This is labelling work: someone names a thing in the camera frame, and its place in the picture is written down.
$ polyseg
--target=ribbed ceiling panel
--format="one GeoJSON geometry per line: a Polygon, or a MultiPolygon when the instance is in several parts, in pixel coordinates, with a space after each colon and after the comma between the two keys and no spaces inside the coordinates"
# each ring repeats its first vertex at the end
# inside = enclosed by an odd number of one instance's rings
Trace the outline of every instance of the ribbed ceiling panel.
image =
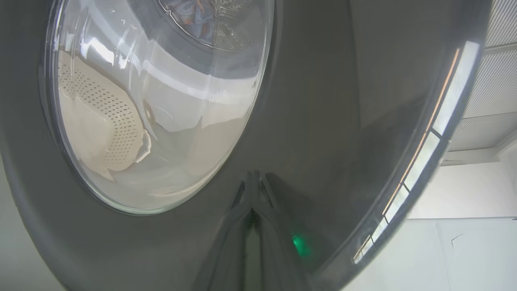
{"type": "Polygon", "coordinates": [[[517,1],[495,0],[492,4],[486,47],[517,42],[517,1]]]}
{"type": "Polygon", "coordinates": [[[517,112],[462,119],[449,151],[491,148],[516,127],[517,112]]]}
{"type": "Polygon", "coordinates": [[[517,51],[485,55],[464,118],[517,111],[517,51]]]}

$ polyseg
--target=transparent glass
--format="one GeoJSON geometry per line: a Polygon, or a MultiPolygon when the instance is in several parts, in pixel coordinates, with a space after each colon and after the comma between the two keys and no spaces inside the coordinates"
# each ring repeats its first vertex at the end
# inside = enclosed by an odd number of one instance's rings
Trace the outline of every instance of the transparent glass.
{"type": "Polygon", "coordinates": [[[54,109],[68,154],[98,197],[125,212],[159,213],[214,176],[260,88],[272,1],[61,2],[54,109]]]}

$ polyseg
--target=washing machine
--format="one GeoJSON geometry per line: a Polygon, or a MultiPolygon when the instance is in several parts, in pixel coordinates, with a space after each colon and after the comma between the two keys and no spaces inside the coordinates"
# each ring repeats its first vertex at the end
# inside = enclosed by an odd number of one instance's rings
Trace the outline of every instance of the washing machine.
{"type": "Polygon", "coordinates": [[[341,290],[465,108],[485,0],[2,0],[0,148],[66,290],[341,290]]]}

